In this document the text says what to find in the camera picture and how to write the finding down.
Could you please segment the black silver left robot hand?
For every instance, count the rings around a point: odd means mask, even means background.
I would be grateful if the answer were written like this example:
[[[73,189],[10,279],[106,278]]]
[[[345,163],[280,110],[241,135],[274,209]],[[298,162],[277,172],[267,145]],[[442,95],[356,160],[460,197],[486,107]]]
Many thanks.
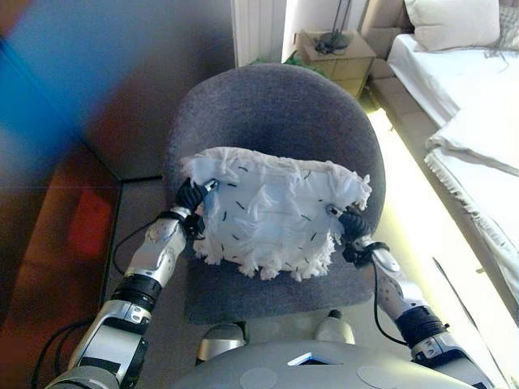
[[[173,210],[185,217],[192,215],[204,198],[218,186],[218,180],[212,179],[199,185],[187,178],[177,191]]]

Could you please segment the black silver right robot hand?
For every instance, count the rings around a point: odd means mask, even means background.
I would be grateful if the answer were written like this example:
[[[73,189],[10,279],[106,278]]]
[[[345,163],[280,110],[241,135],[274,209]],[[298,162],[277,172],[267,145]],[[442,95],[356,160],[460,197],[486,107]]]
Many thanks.
[[[361,211],[353,206],[348,206],[343,210],[333,205],[326,207],[327,213],[337,219],[341,225],[341,240],[343,243],[353,243],[359,238],[371,234],[369,224],[363,219]]]

